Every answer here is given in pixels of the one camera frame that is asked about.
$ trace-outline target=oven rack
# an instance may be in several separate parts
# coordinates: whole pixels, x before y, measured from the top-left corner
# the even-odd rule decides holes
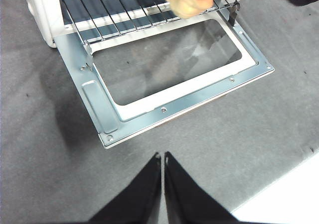
[[[127,0],[116,0],[122,12],[114,13],[112,6],[107,0],[77,0],[78,8],[87,15],[87,20],[79,21],[75,18],[74,11],[70,8],[73,0],[60,0],[62,10],[66,12],[70,23],[77,32],[83,45],[89,45],[100,41],[105,41],[115,37],[138,32],[159,25],[164,25],[172,21],[180,20],[169,8],[169,3],[165,0],[135,0],[136,8],[128,5]],[[99,3],[105,16],[97,17],[93,14],[91,7]],[[218,11],[225,8],[239,7],[238,0],[214,0],[213,7],[201,14]]]

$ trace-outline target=metal grill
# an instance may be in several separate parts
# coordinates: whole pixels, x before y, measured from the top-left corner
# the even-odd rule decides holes
[[[60,0],[65,23],[74,26],[83,44],[179,20],[165,0]],[[215,0],[203,13],[238,5],[238,0]]]

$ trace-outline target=gray carpet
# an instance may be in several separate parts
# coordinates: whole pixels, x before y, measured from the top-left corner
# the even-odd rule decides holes
[[[243,0],[275,73],[105,151],[25,0],[1,2],[4,224],[85,221],[166,150],[231,211],[319,148],[319,3]]]

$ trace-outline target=open oven door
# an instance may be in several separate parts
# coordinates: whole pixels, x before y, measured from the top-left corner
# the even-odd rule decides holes
[[[89,30],[62,2],[76,32],[54,41],[105,148],[274,71],[235,20],[237,0],[187,20],[162,3],[119,15],[105,6],[110,26],[92,19]]]

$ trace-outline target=white oven body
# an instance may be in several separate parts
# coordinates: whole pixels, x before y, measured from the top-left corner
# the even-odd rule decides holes
[[[82,4],[78,3],[76,6],[83,6],[89,15],[89,19],[82,20],[74,19],[70,3],[67,4],[74,2],[73,0],[26,1],[46,43],[50,47],[58,48],[105,148],[119,144],[274,71],[235,21],[240,0],[214,0],[214,7],[190,19],[180,19],[173,13],[167,18],[170,9],[169,3],[164,0],[158,3],[154,0],[154,5],[147,7],[143,7],[141,1],[136,0],[140,9],[128,9],[121,3],[124,10],[116,14],[110,14],[107,3],[100,0],[108,15],[93,18],[85,2],[79,0]],[[63,14],[68,14],[72,22],[65,22]],[[157,14],[161,14],[164,20],[151,21],[150,18]],[[144,18],[150,23],[135,26],[134,21]],[[219,24],[240,52],[240,59],[129,104],[121,105],[115,101],[95,64],[95,52],[210,20]],[[135,28],[126,27],[120,30],[120,24],[125,22],[131,22]],[[108,26],[114,26],[117,31],[102,34],[102,29],[105,31]]]

